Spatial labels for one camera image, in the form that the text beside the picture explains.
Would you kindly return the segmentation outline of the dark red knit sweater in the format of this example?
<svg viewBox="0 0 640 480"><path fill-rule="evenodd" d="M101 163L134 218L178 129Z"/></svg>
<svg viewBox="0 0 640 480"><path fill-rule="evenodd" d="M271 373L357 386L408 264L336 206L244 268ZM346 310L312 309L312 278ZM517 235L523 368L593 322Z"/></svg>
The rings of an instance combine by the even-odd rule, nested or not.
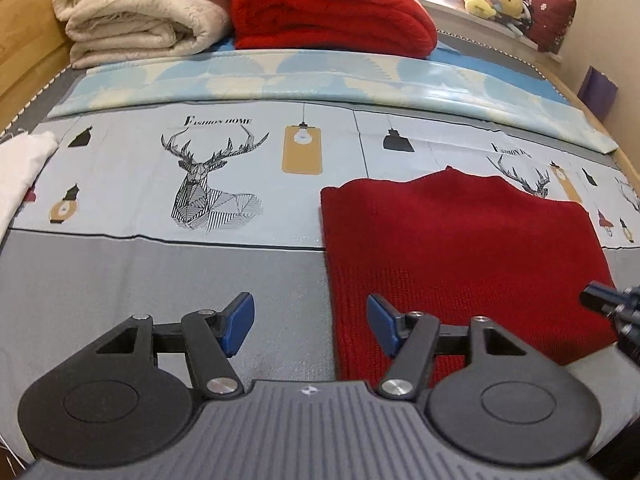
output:
<svg viewBox="0 0 640 480"><path fill-rule="evenodd" d="M612 278L578 204L448 168L409 182L325 188L320 205L343 380L376 384L390 364L367 322L372 294L450 325L487 316L561 365L615 340L610 323L579 300L589 283Z"/></svg>

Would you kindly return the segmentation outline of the grey printed bed sheet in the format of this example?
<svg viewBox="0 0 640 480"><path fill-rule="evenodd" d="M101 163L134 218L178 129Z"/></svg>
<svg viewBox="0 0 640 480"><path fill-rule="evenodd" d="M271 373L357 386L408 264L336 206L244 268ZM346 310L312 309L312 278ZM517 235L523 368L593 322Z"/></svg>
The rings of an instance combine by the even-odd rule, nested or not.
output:
<svg viewBox="0 0 640 480"><path fill-rule="evenodd" d="M472 68L548 99L541 76L447 41L424 60ZM639 202L618 151L456 115L352 103L250 100L138 105L51 117L85 73L66 70L11 128L58 149L1 242L1 441L26 389L136 313L158 322L248 290L257 322L234 364L254 378L336 375L320 194L448 167L499 177L588 212L617 285L639 279Z"/></svg>

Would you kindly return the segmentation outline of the purple box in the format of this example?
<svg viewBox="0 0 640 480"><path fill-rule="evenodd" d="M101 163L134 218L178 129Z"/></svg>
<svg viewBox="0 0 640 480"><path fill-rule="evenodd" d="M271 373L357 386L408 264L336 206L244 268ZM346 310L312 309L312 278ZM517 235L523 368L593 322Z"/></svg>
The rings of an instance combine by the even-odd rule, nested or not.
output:
<svg viewBox="0 0 640 480"><path fill-rule="evenodd" d="M600 122L604 122L613 106L617 92L618 87L608 76L590 66L577 96Z"/></svg>

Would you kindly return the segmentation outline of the white cloth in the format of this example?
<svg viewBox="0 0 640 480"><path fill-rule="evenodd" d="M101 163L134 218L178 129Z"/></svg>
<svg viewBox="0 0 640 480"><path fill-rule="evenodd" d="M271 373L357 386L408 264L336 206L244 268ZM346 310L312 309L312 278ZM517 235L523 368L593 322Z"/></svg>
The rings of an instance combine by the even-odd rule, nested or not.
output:
<svg viewBox="0 0 640 480"><path fill-rule="evenodd" d="M58 139L51 131L21 133L1 144L0 238L6 234L24 196L57 149Z"/></svg>

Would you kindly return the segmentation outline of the dark red cushion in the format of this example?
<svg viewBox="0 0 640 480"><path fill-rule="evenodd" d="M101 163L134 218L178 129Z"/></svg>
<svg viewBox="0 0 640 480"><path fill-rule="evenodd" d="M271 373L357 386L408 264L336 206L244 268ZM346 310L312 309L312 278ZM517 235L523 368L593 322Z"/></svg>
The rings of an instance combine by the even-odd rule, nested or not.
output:
<svg viewBox="0 0 640 480"><path fill-rule="evenodd" d="M539 52L558 54L573 23L576 0L526 0L530 26L525 35L537 45Z"/></svg>

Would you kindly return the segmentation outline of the cream folded blanket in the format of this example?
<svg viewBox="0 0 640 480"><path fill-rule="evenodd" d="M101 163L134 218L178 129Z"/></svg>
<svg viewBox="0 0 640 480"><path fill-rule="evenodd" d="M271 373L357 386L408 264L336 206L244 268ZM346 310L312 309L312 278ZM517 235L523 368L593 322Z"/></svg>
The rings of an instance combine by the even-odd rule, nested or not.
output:
<svg viewBox="0 0 640 480"><path fill-rule="evenodd" d="M52 8L78 70L197 54L231 30L230 0L52 0Z"/></svg>

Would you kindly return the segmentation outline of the bright red folded blanket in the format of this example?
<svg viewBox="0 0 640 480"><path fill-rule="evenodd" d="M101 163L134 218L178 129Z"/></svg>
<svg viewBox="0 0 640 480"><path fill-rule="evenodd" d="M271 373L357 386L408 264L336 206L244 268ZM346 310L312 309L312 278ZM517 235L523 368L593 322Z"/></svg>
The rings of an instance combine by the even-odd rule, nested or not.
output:
<svg viewBox="0 0 640 480"><path fill-rule="evenodd" d="M235 47L337 49L427 58L434 21L418 0L231 0Z"/></svg>

